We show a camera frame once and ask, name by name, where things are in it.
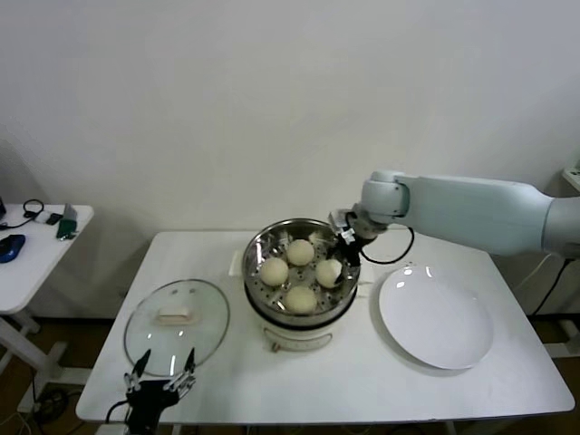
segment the white wall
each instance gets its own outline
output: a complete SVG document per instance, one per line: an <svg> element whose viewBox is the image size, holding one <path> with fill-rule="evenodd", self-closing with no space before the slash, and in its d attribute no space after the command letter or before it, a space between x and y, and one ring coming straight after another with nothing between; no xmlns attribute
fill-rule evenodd
<svg viewBox="0 0 580 435"><path fill-rule="evenodd" d="M2 195L97 213L37 311L114 315L156 232L324 218L376 168L544 188L580 158L578 16L576 1L4 1Z"/></svg>

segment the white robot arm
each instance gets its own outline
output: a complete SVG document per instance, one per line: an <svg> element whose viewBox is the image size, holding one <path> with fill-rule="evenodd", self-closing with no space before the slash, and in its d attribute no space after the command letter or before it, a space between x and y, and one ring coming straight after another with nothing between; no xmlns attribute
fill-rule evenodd
<svg viewBox="0 0 580 435"><path fill-rule="evenodd" d="M580 198L551 198L522 183L376 171L353 210L331 214L347 244L366 245L394 223L492 254L580 257Z"/></svg>

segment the wooden floor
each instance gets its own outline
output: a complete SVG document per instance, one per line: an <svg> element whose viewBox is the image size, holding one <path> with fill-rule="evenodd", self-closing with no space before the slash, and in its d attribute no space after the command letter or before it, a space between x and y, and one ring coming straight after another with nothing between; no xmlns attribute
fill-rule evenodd
<svg viewBox="0 0 580 435"><path fill-rule="evenodd" d="M66 341L69 348L62 359L62 364L70 367L92 367L99 355L99 351L107 337L111 324L108 323L70 323L57 321L41 321L42 330L38 334L31 334L29 338L44 351L48 351L56 341ZM556 324L547 322L535 324L536 330L544 343L554 343L564 339L563 333ZM562 373L568 387L580 400L580 358L557 360L556 366ZM16 358L10 362L5 372L0 375L0 422L13 414L16 406L30 383L30 369ZM78 387L70 387L71 392ZM68 432L80 423L74 414L74 406L78 397L72 397L65 414L58 420L43 425L45 435L68 435ZM32 419L28 420L33 434L43 435ZM456 423L458 430L470 423ZM16 435L22 428L21 420L12 418L0 426L1 435ZM86 423L80 427L75 435L92 435L98 426ZM169 428L161 428L159 433L170 434ZM199 428L184 428L183 435L314 435L314 434L392 434L392 435L443 435L446 433L443 423L425 423L420 425L373 425L360 427L342 426L313 426L313 427L239 427L239 426L203 426ZM580 434L580 411L578 407L571 412L556 415L530 417L514 422L501 434Z"/></svg>

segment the steamed bun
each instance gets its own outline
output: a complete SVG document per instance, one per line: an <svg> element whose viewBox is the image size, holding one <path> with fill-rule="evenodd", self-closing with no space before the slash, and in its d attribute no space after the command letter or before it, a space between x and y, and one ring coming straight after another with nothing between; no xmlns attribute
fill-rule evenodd
<svg viewBox="0 0 580 435"><path fill-rule="evenodd" d="M343 265L334 258L321 261L316 265L316 281L322 287L333 288L342 271Z"/></svg>
<svg viewBox="0 0 580 435"><path fill-rule="evenodd" d="M288 278L288 265L281 258L268 258L260 267L260 279L266 285L282 285Z"/></svg>
<svg viewBox="0 0 580 435"><path fill-rule="evenodd" d="M306 266L314 258L314 246L307 240L295 240L286 250L288 261L295 266Z"/></svg>
<svg viewBox="0 0 580 435"><path fill-rule="evenodd" d="M316 309L316 295L308 287L292 287L284 298L285 307L297 314L309 314Z"/></svg>

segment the blue mouse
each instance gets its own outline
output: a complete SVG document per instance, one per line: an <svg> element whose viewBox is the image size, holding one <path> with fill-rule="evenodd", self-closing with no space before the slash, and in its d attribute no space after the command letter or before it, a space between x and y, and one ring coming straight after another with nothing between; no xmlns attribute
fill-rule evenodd
<svg viewBox="0 0 580 435"><path fill-rule="evenodd" d="M0 240L0 263L14 260L25 241L26 236L23 234L13 234Z"/></svg>

